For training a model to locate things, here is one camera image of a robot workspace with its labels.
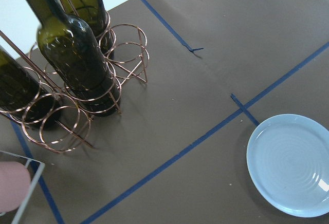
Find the light blue plate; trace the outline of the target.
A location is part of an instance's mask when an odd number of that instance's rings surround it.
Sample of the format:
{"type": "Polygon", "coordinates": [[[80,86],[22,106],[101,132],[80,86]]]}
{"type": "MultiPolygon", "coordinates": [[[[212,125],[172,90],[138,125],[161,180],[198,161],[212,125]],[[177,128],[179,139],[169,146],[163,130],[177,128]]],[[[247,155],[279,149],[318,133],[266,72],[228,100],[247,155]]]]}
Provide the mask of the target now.
{"type": "Polygon", "coordinates": [[[297,217],[328,213],[328,129],[301,115],[260,123],[246,151],[249,175],[275,208],[297,217]]]}

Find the pink cup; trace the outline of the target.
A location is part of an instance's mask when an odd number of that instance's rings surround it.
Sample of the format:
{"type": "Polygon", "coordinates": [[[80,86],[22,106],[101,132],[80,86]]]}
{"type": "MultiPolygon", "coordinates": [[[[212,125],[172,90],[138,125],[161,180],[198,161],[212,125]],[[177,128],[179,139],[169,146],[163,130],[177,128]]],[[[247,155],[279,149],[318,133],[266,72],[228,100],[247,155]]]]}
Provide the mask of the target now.
{"type": "Polygon", "coordinates": [[[29,191],[31,178],[25,166],[16,161],[1,162],[1,213],[17,209],[29,191]]]}

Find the green wine bottle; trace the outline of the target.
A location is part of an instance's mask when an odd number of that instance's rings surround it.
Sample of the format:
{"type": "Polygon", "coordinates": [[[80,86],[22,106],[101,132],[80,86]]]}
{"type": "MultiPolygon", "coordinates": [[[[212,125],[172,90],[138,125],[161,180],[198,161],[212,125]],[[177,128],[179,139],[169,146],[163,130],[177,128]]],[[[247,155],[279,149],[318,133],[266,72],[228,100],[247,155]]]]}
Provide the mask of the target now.
{"type": "Polygon", "coordinates": [[[1,111],[18,124],[50,129],[61,116],[59,101],[1,47],[1,111]]]}
{"type": "Polygon", "coordinates": [[[103,54],[109,53],[113,38],[109,31],[110,16],[103,0],[59,0],[65,13],[76,15],[90,26],[103,54]]]}
{"type": "Polygon", "coordinates": [[[120,92],[90,26],[64,12],[57,0],[26,0],[40,21],[36,42],[69,93],[87,112],[106,117],[120,92]]]}

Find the middle green wine bottle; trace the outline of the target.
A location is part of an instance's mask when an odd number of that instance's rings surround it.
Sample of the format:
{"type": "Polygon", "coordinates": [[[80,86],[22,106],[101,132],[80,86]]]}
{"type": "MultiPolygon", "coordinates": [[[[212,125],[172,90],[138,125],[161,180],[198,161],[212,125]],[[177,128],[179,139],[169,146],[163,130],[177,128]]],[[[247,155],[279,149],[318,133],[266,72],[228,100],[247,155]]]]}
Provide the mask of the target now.
{"type": "Polygon", "coordinates": [[[87,112],[106,117],[120,92],[90,26],[64,12],[57,0],[26,0],[40,21],[36,42],[69,93],[87,112]]]}

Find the front green wine bottle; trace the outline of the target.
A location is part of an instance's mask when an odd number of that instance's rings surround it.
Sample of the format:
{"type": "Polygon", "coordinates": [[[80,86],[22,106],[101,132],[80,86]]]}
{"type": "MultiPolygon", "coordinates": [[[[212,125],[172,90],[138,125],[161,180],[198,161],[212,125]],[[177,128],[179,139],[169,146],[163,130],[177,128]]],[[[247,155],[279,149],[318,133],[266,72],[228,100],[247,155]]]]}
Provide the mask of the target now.
{"type": "Polygon", "coordinates": [[[61,116],[59,101],[1,47],[1,111],[18,124],[50,129],[61,116]]]}

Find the rear green wine bottle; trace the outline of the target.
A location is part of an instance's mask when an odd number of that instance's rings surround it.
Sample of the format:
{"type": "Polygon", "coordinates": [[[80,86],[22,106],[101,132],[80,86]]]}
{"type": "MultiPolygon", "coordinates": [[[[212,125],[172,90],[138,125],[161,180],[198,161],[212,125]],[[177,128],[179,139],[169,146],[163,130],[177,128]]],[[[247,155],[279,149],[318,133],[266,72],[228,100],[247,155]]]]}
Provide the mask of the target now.
{"type": "Polygon", "coordinates": [[[65,13],[76,15],[90,26],[103,54],[109,53],[113,38],[109,31],[110,16],[103,0],[59,0],[65,13]]]}

